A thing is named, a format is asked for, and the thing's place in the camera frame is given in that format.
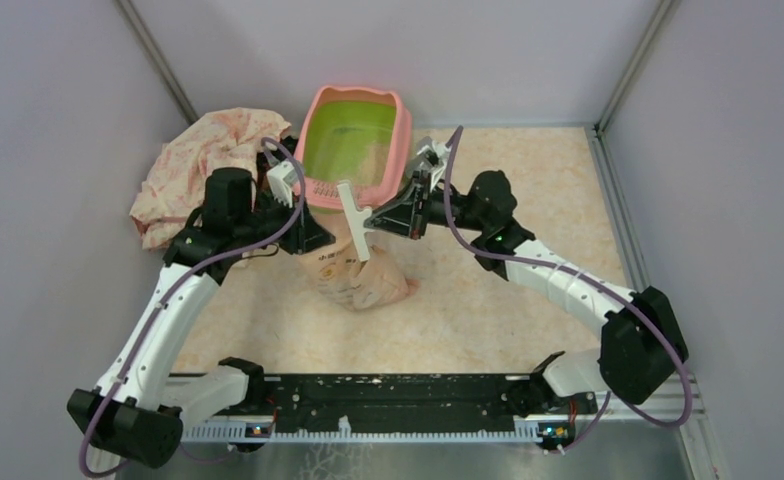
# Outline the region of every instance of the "litter box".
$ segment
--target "litter box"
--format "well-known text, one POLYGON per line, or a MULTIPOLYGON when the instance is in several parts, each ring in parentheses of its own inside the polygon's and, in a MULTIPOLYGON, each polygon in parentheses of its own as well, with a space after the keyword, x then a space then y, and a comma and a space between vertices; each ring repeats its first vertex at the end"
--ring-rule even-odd
POLYGON ((395 92, 326 86, 316 93, 295 158, 304 165, 307 202, 342 210, 336 184, 350 180, 359 206, 398 192, 410 153, 413 119, 395 92))

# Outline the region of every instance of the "beige table surface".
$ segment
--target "beige table surface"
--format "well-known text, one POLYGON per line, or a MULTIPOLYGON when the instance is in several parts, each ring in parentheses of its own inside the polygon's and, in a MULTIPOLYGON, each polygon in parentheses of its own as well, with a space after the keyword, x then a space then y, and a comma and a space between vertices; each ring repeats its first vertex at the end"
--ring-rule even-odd
MULTIPOLYGON (((413 138, 451 132, 419 130, 413 138)), ((624 284, 583 129, 465 130, 454 185, 465 193, 488 169, 507 173, 524 227, 566 259, 624 284)), ((419 241, 389 237, 398 264, 421 281, 414 296, 349 312, 318 294, 294 258, 254 259, 230 272, 174 371, 205 372, 235 356, 272 373, 527 372, 552 352, 597 344, 539 293, 483 271, 446 229, 431 226, 419 241)))

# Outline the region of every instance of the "crumpled towel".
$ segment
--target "crumpled towel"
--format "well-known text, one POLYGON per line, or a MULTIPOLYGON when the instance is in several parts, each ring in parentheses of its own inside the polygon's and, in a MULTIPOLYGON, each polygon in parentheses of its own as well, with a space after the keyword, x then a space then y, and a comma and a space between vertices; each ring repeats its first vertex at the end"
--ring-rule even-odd
POLYGON ((213 170, 240 167, 256 179, 260 140, 279 139, 290 126, 269 110, 233 108, 207 113, 163 145, 130 209, 142 248, 166 247, 183 229, 192 210, 203 203, 204 183, 213 170))

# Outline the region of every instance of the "white wall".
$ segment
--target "white wall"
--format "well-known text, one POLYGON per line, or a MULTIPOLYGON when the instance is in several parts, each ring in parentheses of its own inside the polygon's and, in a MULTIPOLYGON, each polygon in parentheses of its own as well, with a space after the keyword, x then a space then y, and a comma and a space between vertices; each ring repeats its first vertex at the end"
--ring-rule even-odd
POLYGON ((784 478, 784 2, 684 1, 608 138, 732 478, 784 478))
POLYGON ((150 294, 126 214, 183 128, 112 2, 0 1, 0 478, 77 478, 65 404, 150 294))
POLYGON ((417 125, 598 120, 657 0, 136 0, 198 113, 399 91, 417 125))

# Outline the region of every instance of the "plastic bag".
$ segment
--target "plastic bag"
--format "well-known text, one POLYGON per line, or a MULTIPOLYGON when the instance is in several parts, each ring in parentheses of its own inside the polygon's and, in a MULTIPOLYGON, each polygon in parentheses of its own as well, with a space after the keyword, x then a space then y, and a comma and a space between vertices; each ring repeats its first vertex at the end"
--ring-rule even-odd
POLYGON ((364 310, 403 300, 418 289, 372 235, 367 238, 371 258, 360 262, 345 214, 313 212, 313 218, 336 243, 297 258, 324 297, 348 310, 364 310))

